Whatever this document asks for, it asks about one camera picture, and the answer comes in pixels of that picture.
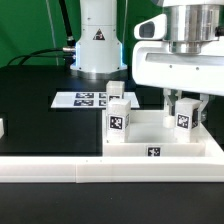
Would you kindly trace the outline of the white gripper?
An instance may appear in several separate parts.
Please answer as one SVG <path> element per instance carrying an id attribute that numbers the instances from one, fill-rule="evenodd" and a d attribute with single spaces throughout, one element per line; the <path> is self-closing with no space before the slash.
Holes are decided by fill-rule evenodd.
<path id="1" fill-rule="evenodd" d="M 133 79 L 139 85 L 164 88 L 164 110 L 170 116 L 175 115 L 182 91 L 204 93 L 198 108 L 198 120 L 204 122 L 208 94 L 224 96 L 224 36 L 204 42 L 200 54 L 176 54 L 170 52 L 170 42 L 163 40 L 166 33 L 165 14 L 135 26 L 138 42 L 132 56 Z"/>

